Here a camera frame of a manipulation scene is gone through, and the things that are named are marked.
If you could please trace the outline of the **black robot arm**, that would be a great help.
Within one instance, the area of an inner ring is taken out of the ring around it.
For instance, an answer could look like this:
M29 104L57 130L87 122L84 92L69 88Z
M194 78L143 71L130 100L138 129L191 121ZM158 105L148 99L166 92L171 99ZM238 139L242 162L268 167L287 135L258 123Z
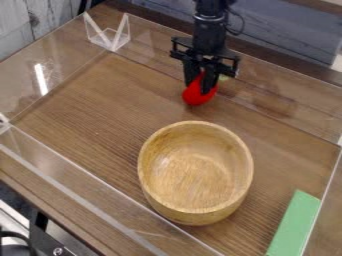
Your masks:
M194 2L192 36L171 38L170 56L183 63L186 86L199 79L199 95L208 95L220 75L238 74L240 57L226 45L228 11L235 0Z

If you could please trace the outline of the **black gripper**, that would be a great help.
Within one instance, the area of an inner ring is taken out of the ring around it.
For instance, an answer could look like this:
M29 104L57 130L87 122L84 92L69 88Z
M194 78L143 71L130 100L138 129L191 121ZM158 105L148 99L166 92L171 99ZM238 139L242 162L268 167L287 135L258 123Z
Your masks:
M204 68L200 93L208 94L220 74L236 77L240 58L226 46L226 15L194 15L191 37L171 38L170 56L183 63L184 82L190 85Z

